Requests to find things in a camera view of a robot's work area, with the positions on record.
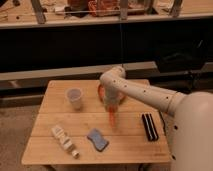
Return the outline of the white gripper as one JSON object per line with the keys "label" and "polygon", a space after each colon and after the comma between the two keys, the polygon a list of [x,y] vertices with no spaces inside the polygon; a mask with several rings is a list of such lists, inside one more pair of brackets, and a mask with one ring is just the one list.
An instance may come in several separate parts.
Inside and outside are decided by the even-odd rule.
{"label": "white gripper", "polygon": [[109,111],[110,109],[117,110],[121,101],[121,93],[117,90],[112,90],[106,88],[104,92],[104,105],[105,109]]}

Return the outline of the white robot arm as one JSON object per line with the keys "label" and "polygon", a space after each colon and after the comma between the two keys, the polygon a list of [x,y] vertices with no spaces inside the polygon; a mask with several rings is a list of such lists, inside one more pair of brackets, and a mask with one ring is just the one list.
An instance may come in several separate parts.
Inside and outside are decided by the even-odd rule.
{"label": "white robot arm", "polygon": [[114,105],[118,93],[141,101],[174,117],[171,171],[213,171],[213,93],[184,94],[125,79],[116,66],[100,76],[106,106]]}

